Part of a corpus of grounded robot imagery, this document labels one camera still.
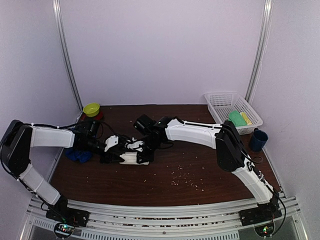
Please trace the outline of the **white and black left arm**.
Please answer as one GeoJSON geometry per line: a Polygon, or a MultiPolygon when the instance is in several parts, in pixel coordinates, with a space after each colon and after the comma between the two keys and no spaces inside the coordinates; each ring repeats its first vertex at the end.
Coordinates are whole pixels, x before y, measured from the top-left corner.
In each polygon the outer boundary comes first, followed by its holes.
{"type": "Polygon", "coordinates": [[[48,206],[61,222],[72,218],[68,199],[34,166],[33,150],[71,149],[99,155],[105,162],[124,162],[116,151],[121,137],[113,133],[105,141],[97,138],[101,121],[87,120],[67,126],[33,124],[13,120],[0,141],[0,160],[7,172],[48,206]]]}

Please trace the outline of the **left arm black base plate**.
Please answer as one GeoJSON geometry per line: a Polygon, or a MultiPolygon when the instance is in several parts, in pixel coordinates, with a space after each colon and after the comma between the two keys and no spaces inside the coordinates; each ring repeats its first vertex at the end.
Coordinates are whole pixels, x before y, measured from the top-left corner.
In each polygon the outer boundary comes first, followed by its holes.
{"type": "Polygon", "coordinates": [[[75,208],[68,208],[65,212],[57,209],[49,209],[45,217],[57,222],[66,223],[74,227],[86,227],[89,220],[90,213],[85,210],[75,208]]]}

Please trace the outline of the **white towel with blue emblem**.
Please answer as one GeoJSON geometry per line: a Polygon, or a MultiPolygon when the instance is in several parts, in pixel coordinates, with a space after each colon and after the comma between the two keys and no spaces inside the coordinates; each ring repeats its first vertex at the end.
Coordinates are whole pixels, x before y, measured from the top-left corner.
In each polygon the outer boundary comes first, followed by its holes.
{"type": "Polygon", "coordinates": [[[138,163],[136,152],[126,152],[119,156],[123,161],[120,162],[121,165],[149,165],[149,162],[138,163]]]}

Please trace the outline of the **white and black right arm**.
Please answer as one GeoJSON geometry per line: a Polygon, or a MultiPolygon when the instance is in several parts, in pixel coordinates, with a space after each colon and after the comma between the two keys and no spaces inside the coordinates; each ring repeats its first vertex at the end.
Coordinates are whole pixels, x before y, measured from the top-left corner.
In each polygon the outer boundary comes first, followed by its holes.
{"type": "Polygon", "coordinates": [[[252,193],[257,202],[256,216],[259,220],[281,216],[279,193],[252,162],[231,121],[205,124],[168,116],[155,121],[143,114],[133,126],[144,136],[142,158],[137,160],[138,163],[152,162],[155,150],[169,141],[210,147],[216,151],[217,165],[238,177],[252,193]]]}

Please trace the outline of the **white perforated plastic basket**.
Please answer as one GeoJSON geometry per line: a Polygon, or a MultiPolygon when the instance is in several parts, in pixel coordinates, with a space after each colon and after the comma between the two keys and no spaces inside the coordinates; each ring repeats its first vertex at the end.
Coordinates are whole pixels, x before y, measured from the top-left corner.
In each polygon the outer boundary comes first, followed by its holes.
{"type": "Polygon", "coordinates": [[[205,93],[204,98],[212,118],[217,124],[228,120],[231,112],[245,113],[251,121],[251,125],[237,126],[240,135],[251,134],[255,128],[263,125],[263,120],[251,107],[251,105],[236,92],[205,93]]]}

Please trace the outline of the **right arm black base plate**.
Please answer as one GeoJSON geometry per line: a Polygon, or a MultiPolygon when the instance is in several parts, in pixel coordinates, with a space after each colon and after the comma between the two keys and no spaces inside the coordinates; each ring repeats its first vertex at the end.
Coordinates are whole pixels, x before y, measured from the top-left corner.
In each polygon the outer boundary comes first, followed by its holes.
{"type": "Polygon", "coordinates": [[[255,207],[251,209],[241,210],[239,212],[239,217],[242,226],[256,225],[263,222],[268,222],[274,218],[279,218],[282,216],[282,211],[271,210],[270,208],[260,208],[255,207]]]}

